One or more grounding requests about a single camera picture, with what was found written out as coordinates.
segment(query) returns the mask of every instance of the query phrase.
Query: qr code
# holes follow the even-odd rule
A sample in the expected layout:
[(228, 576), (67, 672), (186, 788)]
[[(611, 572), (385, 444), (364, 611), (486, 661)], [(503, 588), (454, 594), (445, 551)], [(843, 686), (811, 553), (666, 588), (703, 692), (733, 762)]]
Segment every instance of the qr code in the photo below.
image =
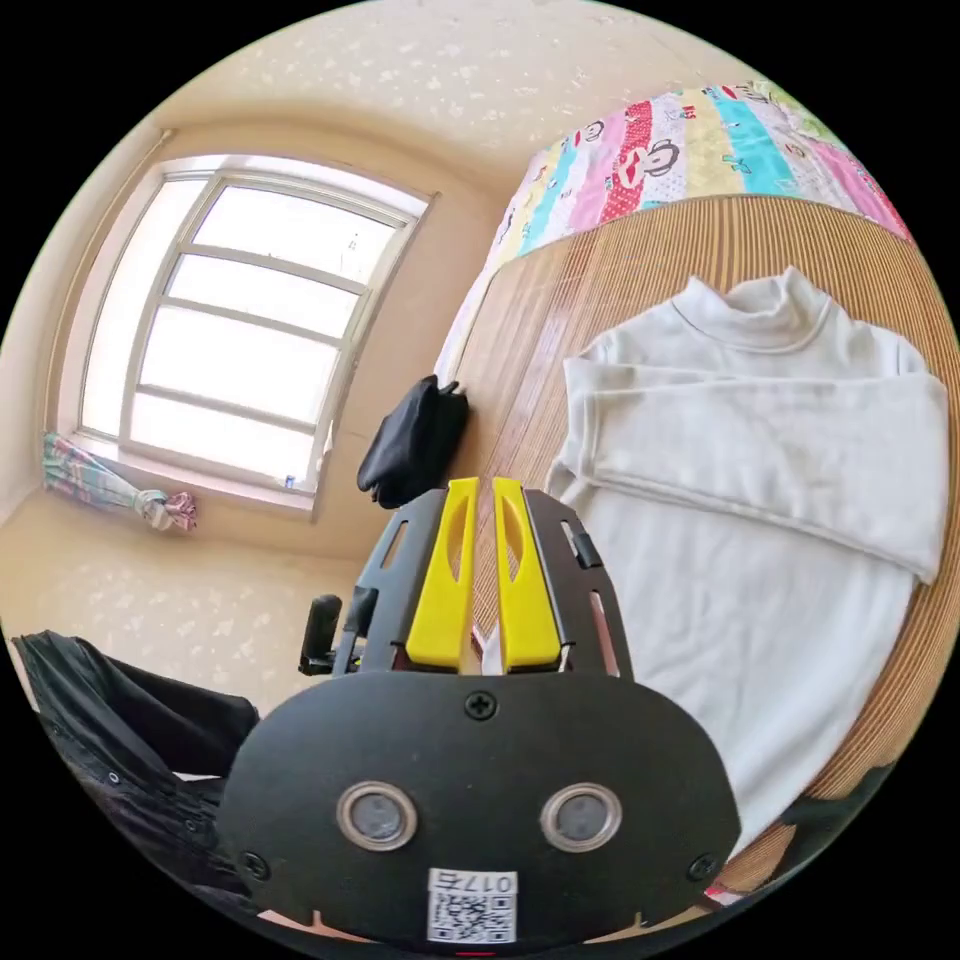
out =
[(513, 943), (517, 898), (430, 891), (427, 938), (450, 943)]

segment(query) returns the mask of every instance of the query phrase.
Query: white sweater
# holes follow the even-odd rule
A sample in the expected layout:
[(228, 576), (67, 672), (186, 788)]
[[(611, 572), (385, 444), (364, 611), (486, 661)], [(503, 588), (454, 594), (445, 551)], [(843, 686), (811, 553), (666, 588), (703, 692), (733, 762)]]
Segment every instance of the white sweater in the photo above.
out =
[(691, 278), (565, 373), (547, 492), (603, 557), (636, 681), (720, 751), (737, 853), (839, 748), (937, 574), (946, 391), (793, 268)]

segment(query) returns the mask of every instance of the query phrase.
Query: sweater collar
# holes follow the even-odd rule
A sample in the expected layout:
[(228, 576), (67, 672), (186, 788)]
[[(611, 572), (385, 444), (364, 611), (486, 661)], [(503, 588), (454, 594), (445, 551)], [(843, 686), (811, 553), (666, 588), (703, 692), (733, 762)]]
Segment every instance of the sweater collar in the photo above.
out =
[(779, 277), (717, 293), (698, 277), (671, 301), (681, 317), (713, 340), (742, 350), (793, 350), (812, 339), (830, 298), (795, 267)]

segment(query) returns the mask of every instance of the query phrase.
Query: curtain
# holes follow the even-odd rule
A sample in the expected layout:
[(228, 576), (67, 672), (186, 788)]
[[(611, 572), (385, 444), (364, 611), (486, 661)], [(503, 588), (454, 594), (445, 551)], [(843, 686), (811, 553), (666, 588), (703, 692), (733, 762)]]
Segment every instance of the curtain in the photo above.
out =
[(189, 493), (168, 497), (160, 490), (138, 490), (57, 433), (43, 437), (43, 486), (95, 507), (133, 510), (155, 530), (193, 530), (197, 525), (197, 507)]

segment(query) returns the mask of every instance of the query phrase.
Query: bed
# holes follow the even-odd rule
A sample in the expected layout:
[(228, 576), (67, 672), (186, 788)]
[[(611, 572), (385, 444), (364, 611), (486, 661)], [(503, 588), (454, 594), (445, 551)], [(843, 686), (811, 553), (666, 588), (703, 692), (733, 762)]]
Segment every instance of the bed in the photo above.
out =
[(786, 196), (826, 204), (912, 242), (893, 205), (830, 130), (769, 81), (632, 103), (538, 151), (448, 332), (449, 379), (493, 275), (545, 244), (679, 200)]
[[(741, 193), (682, 199), (539, 244), (500, 265), (451, 374), (474, 416), (454, 475), (542, 485), (566, 431), (562, 360), (601, 331), (677, 293), (691, 274), (719, 290), (794, 265), (856, 318), (910, 339), (946, 385), (951, 489), (960, 464), (960, 350), (923, 257), (905, 236), (861, 212), (790, 196)], [(497, 618), (492, 504), (478, 510), (475, 617)], [(920, 587), (894, 654), (847, 742), (810, 786), (845, 797), (865, 773), (894, 762), (917, 728), (960, 626), (960, 513), (950, 505), (942, 567)], [(794, 828), (771, 827), (721, 875), (730, 890), (774, 875)]]

